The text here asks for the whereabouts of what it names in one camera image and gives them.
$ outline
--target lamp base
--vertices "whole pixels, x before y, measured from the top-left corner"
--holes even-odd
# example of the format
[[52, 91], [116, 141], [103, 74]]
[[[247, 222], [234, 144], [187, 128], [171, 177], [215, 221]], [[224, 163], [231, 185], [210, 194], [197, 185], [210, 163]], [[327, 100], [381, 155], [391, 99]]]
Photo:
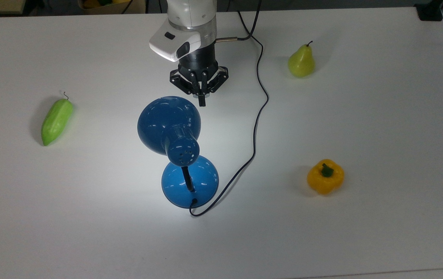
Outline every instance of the lamp base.
[[218, 189], [218, 172], [215, 166], [206, 158], [199, 156], [196, 162], [189, 166], [194, 191], [187, 189], [182, 168], [168, 163], [161, 177], [161, 187], [168, 200], [181, 208], [189, 208], [192, 199], [197, 203], [192, 208], [198, 208], [209, 202]]

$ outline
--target power cord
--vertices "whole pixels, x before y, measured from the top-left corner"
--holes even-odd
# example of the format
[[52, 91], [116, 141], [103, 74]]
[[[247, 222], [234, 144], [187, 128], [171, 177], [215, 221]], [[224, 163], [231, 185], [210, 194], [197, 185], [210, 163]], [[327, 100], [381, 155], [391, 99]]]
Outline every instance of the power cord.
[[261, 10], [261, 3], [262, 2], [263, 2], [263, 0], [259, 0], [259, 2], [258, 2], [258, 7], [256, 9], [256, 15], [254, 16], [254, 22], [253, 22], [253, 27], [251, 28], [251, 32], [249, 32], [246, 28], [246, 31], [248, 33], [247, 37], [244, 37], [244, 38], [238, 38], [238, 37], [218, 38], [218, 39], [216, 39], [216, 42], [221, 43], [221, 42], [232, 42], [232, 41], [245, 41], [247, 39], [250, 39], [252, 37], [252, 34], [254, 33], [254, 29], [256, 28], [256, 23], [258, 21], [259, 11]]
[[230, 3], [232, 2], [232, 0], [228, 0], [228, 5], [227, 5], [227, 10], [225, 10], [225, 12], [228, 11], [228, 9], [230, 8]]
[[129, 4], [127, 4], [127, 7], [125, 7], [125, 9], [124, 9], [124, 11], [122, 12], [122, 14], [124, 14], [124, 13], [127, 11], [128, 7], [130, 7], [130, 4], [132, 4], [132, 1], [133, 1], [133, 0], [130, 0]]
[[213, 201], [208, 208], [206, 208], [203, 212], [199, 213], [199, 214], [195, 214], [192, 212], [192, 207], [197, 203], [197, 199], [194, 198], [192, 199], [192, 203], [189, 206], [189, 213], [194, 216], [194, 217], [199, 217], [203, 214], [205, 214], [206, 212], [208, 212], [213, 206], [215, 206], [215, 204], [220, 200], [220, 198], [223, 196], [223, 194], [227, 191], [227, 189], [229, 188], [229, 186], [232, 184], [232, 182], [237, 178], [237, 176], [239, 176], [239, 174], [253, 161], [254, 157], [256, 157], [256, 132], [258, 129], [258, 124], [259, 124], [259, 118], [261, 116], [261, 112], [263, 111], [264, 107], [266, 106], [266, 104], [268, 104], [268, 101], [270, 100], [270, 96], [268, 95], [268, 92], [266, 91], [266, 89], [263, 86], [263, 83], [261, 82], [261, 78], [259, 75], [259, 64], [261, 62], [261, 58], [263, 57], [263, 44], [258, 41], [253, 35], [252, 32], [254, 31], [254, 26], [256, 24], [256, 19], [257, 19], [257, 14], [256, 14], [256, 18], [253, 24], [253, 28], [251, 31], [248, 30], [248, 28], [246, 27], [246, 24], [244, 23], [244, 19], [242, 19], [242, 15], [240, 14], [240, 11], [237, 11], [237, 13], [239, 14], [239, 18], [242, 22], [242, 25], [244, 26], [244, 29], [246, 30], [246, 32], [249, 34], [249, 38], [253, 38], [254, 41], [256, 41], [260, 46], [261, 46], [261, 53], [259, 55], [258, 58], [258, 62], [256, 64], [256, 76], [258, 78], [258, 83], [261, 86], [261, 89], [263, 90], [264, 94], [266, 95], [266, 101], [264, 102], [264, 104], [261, 106], [261, 108], [259, 109], [258, 115], [256, 117], [256, 121], [254, 123], [254, 129], [253, 129], [253, 154], [251, 156], [251, 159], [249, 159], [243, 166], [241, 166], [241, 168], [239, 168], [239, 170], [237, 170], [237, 172], [235, 173], [235, 175], [232, 177], [232, 179], [230, 179], [230, 181], [227, 183], [227, 185], [225, 186], [225, 188], [223, 189], [223, 191], [218, 195], [218, 197], [215, 199], [215, 201]]

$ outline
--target lamp stem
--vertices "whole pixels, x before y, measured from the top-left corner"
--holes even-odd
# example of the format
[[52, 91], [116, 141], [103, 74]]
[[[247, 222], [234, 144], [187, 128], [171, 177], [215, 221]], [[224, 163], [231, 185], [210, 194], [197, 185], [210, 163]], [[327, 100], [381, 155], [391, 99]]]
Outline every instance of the lamp stem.
[[187, 189], [191, 192], [194, 192], [194, 186], [192, 185], [192, 179], [189, 174], [189, 168], [187, 166], [182, 167], [182, 173], [184, 175], [185, 184], [187, 185]]

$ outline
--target pepper stem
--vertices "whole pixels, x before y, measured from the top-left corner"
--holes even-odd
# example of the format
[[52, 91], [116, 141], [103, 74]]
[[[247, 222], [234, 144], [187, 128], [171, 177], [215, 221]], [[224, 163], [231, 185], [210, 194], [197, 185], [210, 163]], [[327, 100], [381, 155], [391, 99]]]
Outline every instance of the pepper stem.
[[330, 168], [325, 163], [323, 163], [322, 166], [321, 175], [323, 175], [323, 177], [331, 177], [333, 175], [333, 168]]

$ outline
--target blue desk lamp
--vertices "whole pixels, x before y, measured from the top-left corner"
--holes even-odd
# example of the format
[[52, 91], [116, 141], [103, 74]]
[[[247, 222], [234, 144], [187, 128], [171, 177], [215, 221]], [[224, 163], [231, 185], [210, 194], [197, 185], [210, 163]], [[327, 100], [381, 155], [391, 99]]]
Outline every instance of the blue desk lamp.
[[168, 156], [161, 187], [170, 202], [181, 208], [200, 207], [218, 189], [218, 173], [199, 155], [197, 139], [201, 117], [196, 107], [181, 97], [159, 98], [145, 107], [137, 122], [141, 141], [156, 153]]

